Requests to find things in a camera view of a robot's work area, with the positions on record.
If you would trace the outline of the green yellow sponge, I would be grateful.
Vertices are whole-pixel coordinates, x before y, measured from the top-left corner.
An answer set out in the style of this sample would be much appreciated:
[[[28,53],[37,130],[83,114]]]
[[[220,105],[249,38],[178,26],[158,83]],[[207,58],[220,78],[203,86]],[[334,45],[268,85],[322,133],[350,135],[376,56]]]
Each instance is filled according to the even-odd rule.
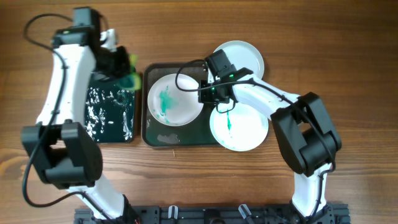
[[[117,82],[118,87],[128,91],[136,91],[141,89],[141,77],[136,71],[137,60],[137,55],[131,54],[129,56],[130,73]]]

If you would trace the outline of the white plate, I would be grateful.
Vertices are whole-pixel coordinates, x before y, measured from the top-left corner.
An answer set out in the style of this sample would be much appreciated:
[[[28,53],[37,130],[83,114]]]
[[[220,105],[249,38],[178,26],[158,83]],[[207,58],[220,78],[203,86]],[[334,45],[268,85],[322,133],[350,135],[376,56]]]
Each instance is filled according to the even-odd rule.
[[[197,92],[180,89],[197,89],[198,82],[188,75],[174,73],[159,78],[149,89],[147,107],[151,115],[167,126],[183,126],[198,117],[203,103]]]
[[[253,45],[240,41],[232,40],[220,45],[211,55],[211,58],[215,57],[218,59],[221,53],[218,51],[222,50],[229,60],[231,65],[235,66],[238,71],[242,68],[247,68],[252,71],[252,74],[246,74],[239,78],[238,73],[228,76],[228,81],[246,81],[254,80],[256,83],[262,83],[262,78],[265,72],[264,59],[258,49]]]
[[[269,132],[268,119],[251,106],[219,106],[211,112],[210,131],[223,147],[238,152],[261,145]]]

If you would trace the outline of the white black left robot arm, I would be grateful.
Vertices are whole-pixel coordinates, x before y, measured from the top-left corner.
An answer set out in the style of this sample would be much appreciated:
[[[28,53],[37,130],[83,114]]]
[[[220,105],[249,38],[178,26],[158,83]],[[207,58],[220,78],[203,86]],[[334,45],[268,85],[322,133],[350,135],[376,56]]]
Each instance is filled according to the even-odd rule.
[[[115,31],[101,29],[105,19],[97,10],[77,7],[70,22],[55,32],[48,46],[53,72],[42,111],[35,124],[21,132],[27,168],[35,169],[43,183],[88,206],[87,212],[77,214],[77,223],[139,223],[127,197],[104,176],[101,149],[85,129],[90,81],[132,78],[134,64]]]

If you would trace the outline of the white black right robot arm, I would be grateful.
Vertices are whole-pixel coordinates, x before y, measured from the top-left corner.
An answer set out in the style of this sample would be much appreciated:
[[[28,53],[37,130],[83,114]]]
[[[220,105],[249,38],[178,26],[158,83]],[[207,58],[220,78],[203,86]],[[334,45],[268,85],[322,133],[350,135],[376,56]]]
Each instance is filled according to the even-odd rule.
[[[302,218],[315,219],[326,205],[326,177],[335,171],[335,156],[342,147],[321,98],[313,92],[287,93],[246,67],[237,69],[223,50],[203,61],[215,80],[200,83],[199,101],[218,106],[233,100],[268,117],[280,153],[295,174],[292,205]]]

